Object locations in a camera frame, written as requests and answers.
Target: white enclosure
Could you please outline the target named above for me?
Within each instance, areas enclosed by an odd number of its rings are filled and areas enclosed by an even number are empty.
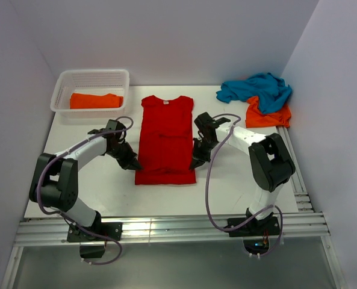
[[[91,68],[127,69],[130,85],[283,77],[306,189],[357,288],[357,0],[0,0],[0,285],[56,79]]]

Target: orange towel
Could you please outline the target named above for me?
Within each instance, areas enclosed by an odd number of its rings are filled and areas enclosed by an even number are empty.
[[[285,126],[289,128],[291,111],[287,104],[275,113],[262,114],[258,109],[258,96],[253,96],[246,101],[249,105],[246,111],[245,125],[247,128],[263,128],[266,126]]]
[[[123,96],[109,93],[107,95],[84,95],[73,93],[70,98],[70,108],[72,110],[85,108],[118,108],[123,103]]]

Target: laundry basket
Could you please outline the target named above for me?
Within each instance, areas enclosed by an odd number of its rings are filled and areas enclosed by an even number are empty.
[[[125,69],[80,69],[67,70],[61,73],[50,108],[68,118],[117,117],[124,113],[128,103],[129,72]],[[119,108],[70,109],[70,98],[73,93],[88,95],[106,95],[113,93],[123,96]]]

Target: purple cable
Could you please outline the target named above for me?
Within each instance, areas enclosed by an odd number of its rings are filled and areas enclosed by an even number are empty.
[[[43,206],[43,202],[42,202],[42,196],[40,194],[40,190],[42,188],[42,185],[43,185],[43,181],[45,180],[45,175],[47,173],[47,171],[49,170],[49,168],[54,164],[56,163],[59,159],[61,158],[64,158],[66,155],[69,155],[71,154],[72,152],[76,151],[77,149],[81,148],[82,146],[84,146],[86,143],[98,138],[98,137],[102,137],[103,135],[107,135],[107,134],[117,134],[118,132],[125,132],[129,129],[132,128],[133,124],[134,124],[134,121],[132,118],[128,117],[128,116],[120,116],[118,117],[116,120],[119,120],[119,119],[129,119],[131,121],[131,124],[129,125],[128,128],[125,128],[125,129],[120,129],[118,131],[105,131],[105,132],[102,132],[100,134],[95,134],[83,141],[81,141],[80,143],[77,143],[75,146],[73,146],[72,148],[70,148],[68,151],[65,151],[63,152],[62,154],[60,155],[57,155],[54,159],[52,159],[47,165],[46,167],[43,169],[42,171],[42,174],[40,175],[39,177],[39,180],[38,180],[38,185],[37,185],[37,188],[36,188],[36,198],[37,198],[37,202],[38,202],[38,205],[39,205],[39,208],[40,210],[46,214],[46,215],[53,215],[53,214],[59,214],[60,216],[62,216],[63,218],[65,218],[66,220],[70,221],[71,223],[75,224],[75,226],[78,227],[78,229],[80,229],[82,232],[84,232],[85,234],[88,234],[88,235],[91,235],[93,237],[96,237],[96,238],[101,238],[103,240],[107,240],[107,241],[112,241],[114,243],[116,243],[119,247],[119,252],[117,254],[117,256],[109,261],[106,261],[106,262],[93,262],[93,261],[89,261],[89,260],[85,260],[83,259],[83,261],[85,261],[86,263],[89,263],[89,264],[92,264],[92,265],[107,265],[107,264],[110,264],[114,261],[116,261],[121,253],[122,253],[122,245],[117,241],[117,240],[114,240],[113,238],[110,238],[110,237],[107,237],[107,236],[103,236],[103,235],[99,235],[99,234],[96,234],[94,232],[90,232],[88,230],[86,230],[85,228],[83,228],[82,226],[80,226],[79,224],[77,224],[73,219],[71,219],[65,212],[62,212],[60,210],[58,211],[46,211],[45,207]]]
[[[229,134],[221,141],[221,143],[216,147],[216,150],[214,151],[214,155],[209,163],[209,167],[208,167],[208,173],[206,174],[206,184],[205,184],[205,206],[206,206],[206,213],[208,214],[208,218],[209,221],[212,223],[213,227],[215,227],[216,229],[218,229],[219,231],[222,232],[232,232],[235,230],[240,229],[241,227],[247,225],[250,221],[252,221],[256,216],[260,215],[262,212],[269,210],[273,207],[275,207],[280,214],[280,221],[281,221],[281,225],[280,225],[280,234],[279,237],[276,240],[276,243],[266,252],[261,254],[261,256],[265,256],[267,254],[269,254],[275,247],[277,247],[277,245],[280,242],[281,236],[282,236],[282,230],[283,230],[283,217],[282,217],[282,211],[280,210],[279,207],[277,207],[276,205],[269,205],[261,210],[259,210],[257,213],[255,213],[254,215],[250,216],[248,219],[246,219],[245,221],[243,221],[242,223],[238,224],[237,226],[234,226],[233,228],[223,228],[220,227],[219,225],[216,224],[216,222],[214,221],[211,212],[210,212],[210,206],[209,206],[209,184],[210,184],[210,174],[212,171],[212,167],[213,167],[213,162],[214,159],[216,158],[219,150],[221,149],[221,147],[228,141],[228,139],[232,136],[233,134],[233,130],[234,130],[234,126],[241,121],[241,117],[236,115],[236,114],[231,114],[231,113],[223,113],[223,114],[219,114],[217,116],[214,116],[213,119],[215,119],[216,117],[220,117],[220,116],[233,116],[236,117],[237,120],[233,123],[233,125],[231,126],[231,130],[229,131]]]

